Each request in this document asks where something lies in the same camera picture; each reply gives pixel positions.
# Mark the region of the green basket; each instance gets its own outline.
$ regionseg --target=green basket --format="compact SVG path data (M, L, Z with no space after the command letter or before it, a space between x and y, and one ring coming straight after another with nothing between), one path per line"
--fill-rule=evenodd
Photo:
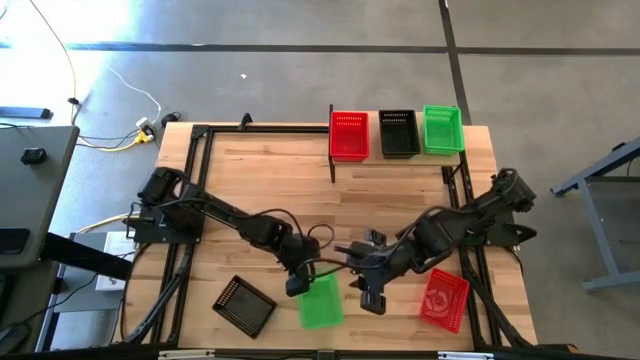
M342 298L334 274L316 279L308 292L298 295L300 325L305 330L337 326L344 322Z
M424 151L433 155L455 155L464 150L462 118L456 106L425 105Z

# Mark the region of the black tray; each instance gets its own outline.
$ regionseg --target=black tray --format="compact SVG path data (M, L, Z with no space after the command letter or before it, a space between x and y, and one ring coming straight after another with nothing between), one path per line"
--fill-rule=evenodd
M413 110L380 110L380 139L385 159L409 159L420 154L420 139Z
M252 339L258 337L275 308L275 301L237 275L213 304L213 311Z

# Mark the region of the gray floor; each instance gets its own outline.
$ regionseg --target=gray floor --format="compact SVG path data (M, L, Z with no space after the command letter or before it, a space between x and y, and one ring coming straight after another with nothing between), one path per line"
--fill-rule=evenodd
M54 123L68 122L64 99L70 84L64 58L33 10L22 2L13 6L0 20L0 39L25 46L0 51L0 59L12 64L0 68L0 81L20 81L10 90L3 87L2 99L22 104L37 100L56 111ZM449 6L460 46L640 46L640 2L634 0L449 0ZM65 41L444 45L436 0L120 0L91 6L65 0L42 2L42 9ZM25 26L33 31L20 31ZM47 55L36 57L27 45L45 47ZM257 121L325 121L329 103L339 109L455 104L446 55L72 56L79 69L78 97L86 98L77 121L85 135L121 135L140 117L155 116L153 103L124 87L106 65L151 92L163 113L181 111L189 121L239 120L247 111ZM555 199L548 192L616 144L640 134L639 61L460 59L473 123L490 126L498 164L519 169L538 194L534 210L518 220L539 231L522 247L522 258L540 342L569 342L587 353L631 358L640 353L640 287L582 290L582 280L605 273L582 199L578 193ZM66 234L126 212L156 155L153 145L119 154L78 148L52 230ZM640 175L636 165L631 172ZM109 315L63 317L54 346L104 342L112 325Z

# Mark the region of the red plastic basket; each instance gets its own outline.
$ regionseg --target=red plastic basket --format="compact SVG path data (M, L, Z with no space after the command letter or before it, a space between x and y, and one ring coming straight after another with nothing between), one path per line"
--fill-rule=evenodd
M369 157L367 113L333 112L329 129L329 154L333 160L360 162Z
M457 334L469 295L469 282L433 269L420 306L420 319Z

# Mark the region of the wooden table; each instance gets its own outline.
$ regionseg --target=wooden table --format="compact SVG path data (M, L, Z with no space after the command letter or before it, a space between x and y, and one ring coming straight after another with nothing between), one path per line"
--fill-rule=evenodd
M158 166L184 169L192 125L169 124ZM490 176L496 172L489 130L483 126L466 126L464 134L473 189L479 195L490 188ZM450 162L450 159L442 158L441 161ZM305 231L316 223L330 224L336 231L335 244L344 246L354 240L362 241L365 228L373 224L393 239L396 231L413 221L426 207L450 205L440 166L352 164L336 169L336 182L332 184L326 134L219 133L214 139L206 190L249 213L286 208L297 216ZM322 230L314 235L321 242L328 236ZM152 245L136 265L127 296L127 333L139 323L158 296L166 251L166 245ZM487 248L486 255L497 303L520 333L535 342L517 262L501 248ZM331 249L323 250L323 257L344 259L344 255ZM438 268L461 275L456 254ZM278 303L256 340L211 310L235 274ZM191 270L179 346L342 350L473 348L466 315L457 335L424 323L416 316L429 273L408 273L389 283L385 287L387 313L384 316L360 309L360 292L348 287L354 276L347 271L338 274L344 324L303 330L296 299L285 295L286 273L275 263L273 255L252 248L234 230L207 219ZM171 302L163 339L171 323L173 308ZM489 339L486 313L481 305L479 313L484 337Z

